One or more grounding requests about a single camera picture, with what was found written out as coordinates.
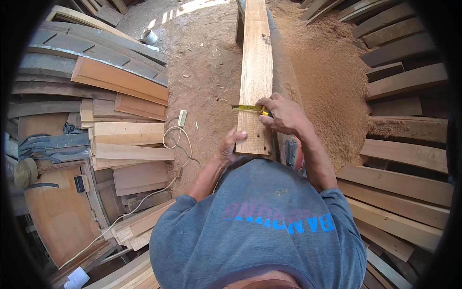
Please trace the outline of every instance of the electrical cord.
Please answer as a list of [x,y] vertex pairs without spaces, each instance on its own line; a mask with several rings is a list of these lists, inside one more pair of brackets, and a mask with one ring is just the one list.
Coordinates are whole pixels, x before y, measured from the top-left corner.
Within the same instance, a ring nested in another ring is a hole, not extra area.
[[[179,130],[180,130],[180,136],[178,137],[178,141],[175,143],[174,146],[168,147],[168,146],[165,144],[165,136],[167,135],[167,133],[168,133],[169,131],[171,131],[171,130],[173,130],[173,129],[179,129]],[[191,141],[189,140],[189,136],[188,136],[188,134],[186,133],[186,131],[185,131],[183,128],[179,127],[179,126],[172,126],[172,127],[168,128],[168,129],[165,131],[164,137],[162,138],[162,143],[164,144],[164,146],[165,146],[166,148],[175,148],[175,147],[179,147],[178,142],[180,141],[181,132],[183,132],[184,135],[186,136],[186,138],[188,139],[189,151],[190,151],[188,159],[184,162],[184,164],[183,164],[182,167],[181,167],[181,168],[183,169],[184,166],[189,162],[189,160],[192,159],[192,156],[193,156],[193,149],[192,149],[192,146],[191,146]],[[152,196],[152,195],[155,194],[155,193],[160,193],[160,192],[162,192],[162,191],[168,189],[168,188],[175,182],[176,178],[177,178],[177,177],[174,177],[173,180],[170,182],[170,184],[169,184],[167,187],[165,187],[164,189],[155,191],[155,192],[153,192],[153,193],[147,195],[146,197],[144,197],[144,198],[141,200],[141,202],[138,204],[138,206],[137,206],[133,211],[131,211],[131,212],[128,213],[128,214],[124,214],[124,215],[121,215],[120,217],[118,217],[118,218],[112,223],[112,225],[109,226],[109,228],[106,229],[106,231],[105,231],[104,233],[102,233],[100,236],[96,237],[95,240],[93,240],[85,249],[83,249],[82,251],[80,251],[79,253],[77,253],[77,255],[75,255],[74,257],[72,257],[69,261],[67,261],[66,263],[64,263],[61,267],[59,267],[58,270],[61,270],[64,266],[66,266],[67,264],[69,264],[70,262],[72,262],[72,261],[73,261],[75,258],[77,258],[80,254],[82,254],[82,253],[85,252],[88,248],[90,248],[90,246],[93,245],[93,243],[95,243],[99,238],[103,237],[104,234],[106,234],[109,230],[111,230],[112,227],[116,224],[116,222],[117,222],[118,220],[120,220],[121,218],[123,218],[123,217],[125,217],[125,216],[131,215],[133,212],[135,212],[135,211],[141,206],[141,204],[144,202],[144,200],[146,200],[148,197]]]

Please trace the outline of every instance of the finger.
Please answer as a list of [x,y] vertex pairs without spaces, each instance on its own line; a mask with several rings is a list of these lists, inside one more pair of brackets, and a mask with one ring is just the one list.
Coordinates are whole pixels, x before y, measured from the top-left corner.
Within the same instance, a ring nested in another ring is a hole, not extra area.
[[273,107],[274,107],[274,104],[273,104],[274,100],[272,99],[269,99],[269,98],[261,98],[259,100],[257,100],[256,104],[257,106],[265,106],[267,107],[269,110],[272,110]]
[[258,120],[265,126],[271,127],[274,124],[274,118],[264,115],[259,115]]
[[282,100],[282,99],[284,99],[284,97],[282,95],[280,95],[279,93],[277,93],[277,92],[271,94],[271,96],[269,98],[273,99],[273,100]]

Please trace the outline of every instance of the wooden plank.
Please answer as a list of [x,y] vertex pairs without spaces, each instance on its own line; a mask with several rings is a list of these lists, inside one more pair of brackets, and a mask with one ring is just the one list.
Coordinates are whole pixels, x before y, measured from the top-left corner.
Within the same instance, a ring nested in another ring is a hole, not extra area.
[[431,53],[436,50],[428,33],[406,37],[382,46],[361,56],[370,67],[402,61],[417,55]]
[[114,110],[165,121],[167,107],[118,92],[115,99]]
[[376,16],[369,18],[356,27],[353,27],[351,32],[353,33],[354,38],[360,38],[365,34],[377,31],[383,27],[397,23],[406,18],[410,18],[414,15],[415,12],[408,3],[401,3],[380,12]]
[[377,271],[384,275],[390,282],[392,282],[398,289],[411,289],[412,285],[403,276],[398,274],[387,263],[380,259],[371,250],[366,249],[367,261],[374,266]]
[[79,57],[71,80],[129,94],[161,105],[167,105],[168,102],[168,88],[89,58]]
[[338,185],[344,195],[358,201],[439,229],[446,227],[449,218],[448,209],[401,198],[387,191],[344,180],[338,180]]
[[370,83],[371,92],[366,100],[429,88],[446,82],[448,82],[448,75],[444,64],[432,64]]
[[107,5],[101,7],[98,12],[95,14],[96,17],[104,20],[112,27],[116,27],[119,22],[122,21],[123,15],[117,12],[116,10],[109,8]]
[[105,24],[105,23],[103,23],[103,22],[101,22],[101,21],[99,21],[97,19],[94,19],[93,17],[87,16],[85,14],[82,14],[82,13],[78,12],[78,11],[75,11],[75,10],[72,10],[72,9],[69,9],[69,8],[66,8],[66,7],[62,7],[62,6],[59,6],[59,5],[55,5],[53,7],[53,11],[55,12],[55,17],[57,17],[57,18],[65,17],[67,19],[73,20],[73,22],[75,22],[77,24],[87,25],[87,26],[90,26],[90,27],[93,27],[93,28],[97,28],[97,29],[101,29],[101,30],[104,30],[104,31],[107,31],[107,32],[111,32],[111,33],[116,34],[117,36],[120,36],[120,37],[123,37],[125,39],[128,39],[128,40],[139,43],[138,40],[135,40],[135,39],[131,38],[130,36],[128,36],[127,34],[118,31],[116,28],[113,28],[113,27],[111,27],[111,26],[109,26],[109,25],[107,25],[107,24]]
[[419,97],[369,103],[373,116],[420,116],[422,105]]
[[448,120],[432,117],[371,117],[370,135],[446,143]]
[[174,160],[175,150],[96,143],[96,158],[120,160]]
[[[273,90],[273,57],[268,16],[264,0],[247,0],[244,21],[240,105],[255,105]],[[269,155],[271,131],[252,111],[239,111],[237,130],[246,131],[247,138],[238,141],[236,153]]]
[[346,197],[353,217],[416,245],[434,250],[443,231]]
[[350,165],[344,166],[337,173],[337,177],[422,201],[451,206],[453,187],[448,183],[399,172]]
[[366,75],[369,83],[404,72],[402,62],[382,65],[369,70]]
[[125,119],[145,119],[149,120],[147,117],[140,117],[130,113],[120,112],[114,110],[115,101],[110,100],[93,100],[93,117],[107,117],[107,118],[125,118]]
[[446,151],[440,148],[366,139],[359,154],[448,173]]
[[163,123],[96,123],[95,142],[138,146],[162,143]]
[[77,194],[74,176],[80,168],[54,170],[36,183],[55,183],[59,188],[38,187],[24,192],[34,225],[57,267],[100,235],[86,194]]
[[425,31],[423,23],[418,17],[414,17],[382,28],[376,32],[364,36],[363,39],[367,47],[373,48],[385,42],[422,31]]
[[26,53],[19,65],[21,74],[46,74],[71,78],[76,61],[60,56]]
[[387,232],[358,219],[354,219],[354,222],[356,223],[361,235],[365,236],[404,262],[407,262],[412,252],[414,252],[414,248],[401,242]]

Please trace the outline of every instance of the light wooden plank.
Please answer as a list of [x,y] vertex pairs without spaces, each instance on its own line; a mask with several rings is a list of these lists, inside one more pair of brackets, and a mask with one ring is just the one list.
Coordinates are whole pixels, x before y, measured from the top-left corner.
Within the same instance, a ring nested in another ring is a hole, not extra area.
[[448,173],[446,151],[440,148],[366,139],[359,154]]
[[415,12],[408,3],[401,3],[380,12],[376,16],[367,19],[356,27],[353,27],[351,32],[353,33],[354,38],[360,38],[365,34],[377,31],[383,27],[397,23],[406,18],[410,18],[414,15]]
[[365,166],[344,166],[337,177],[446,207],[454,190],[448,183]]
[[146,148],[108,143],[96,143],[98,159],[121,160],[174,160],[175,150],[169,148]]
[[448,120],[432,117],[371,117],[370,135],[446,143]]
[[129,94],[161,105],[167,105],[169,97],[169,89],[162,85],[84,57],[77,60],[71,81]]
[[428,249],[436,249],[443,231],[346,197],[353,217]]
[[398,62],[416,55],[431,53],[436,46],[428,33],[406,37],[370,51],[360,58],[370,67]]
[[423,23],[418,17],[414,17],[382,28],[376,32],[364,36],[363,39],[367,47],[373,48],[385,42],[422,31],[425,31]]
[[44,113],[79,112],[80,101],[41,101],[10,105],[8,118],[25,117]]
[[95,123],[95,142],[138,146],[162,143],[163,123]]
[[414,248],[401,242],[387,232],[358,219],[354,219],[354,222],[356,223],[361,235],[365,236],[404,262],[407,262],[412,252],[414,252]]
[[384,275],[390,282],[392,282],[398,289],[411,289],[412,285],[403,276],[398,274],[387,263],[380,259],[371,250],[366,249],[367,261],[374,266],[377,271]]
[[[255,105],[272,93],[273,57],[265,1],[247,0],[245,9],[239,104]],[[258,120],[257,113],[239,111],[237,130],[246,131],[247,138],[237,142],[236,153],[269,155],[271,131]]]
[[448,75],[446,74],[444,64],[432,64],[370,83],[371,92],[366,97],[366,100],[429,88],[446,83],[447,81]]
[[135,40],[131,38],[130,36],[128,36],[127,34],[118,31],[116,28],[113,28],[97,19],[94,19],[93,17],[82,14],[78,11],[75,11],[75,10],[72,10],[66,7],[62,7],[59,5],[55,5],[53,7],[53,11],[55,12],[55,17],[57,18],[59,17],[69,18],[69,19],[72,19],[73,22],[77,24],[83,24],[83,25],[87,25],[93,28],[111,32],[111,33],[116,34],[117,36],[123,37],[125,39],[131,40],[136,43],[140,43],[138,40]]

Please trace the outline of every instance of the man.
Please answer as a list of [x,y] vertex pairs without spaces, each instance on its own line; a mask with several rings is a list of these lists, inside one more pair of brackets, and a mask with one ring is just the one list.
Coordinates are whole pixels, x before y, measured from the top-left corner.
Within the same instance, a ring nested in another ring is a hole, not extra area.
[[301,141],[307,177],[265,159],[222,175],[238,159],[233,154],[236,141],[247,136],[231,130],[154,227],[149,248],[159,285],[360,288],[365,248],[313,125],[303,109],[277,93],[256,105],[264,105],[274,117],[260,115],[264,125]]

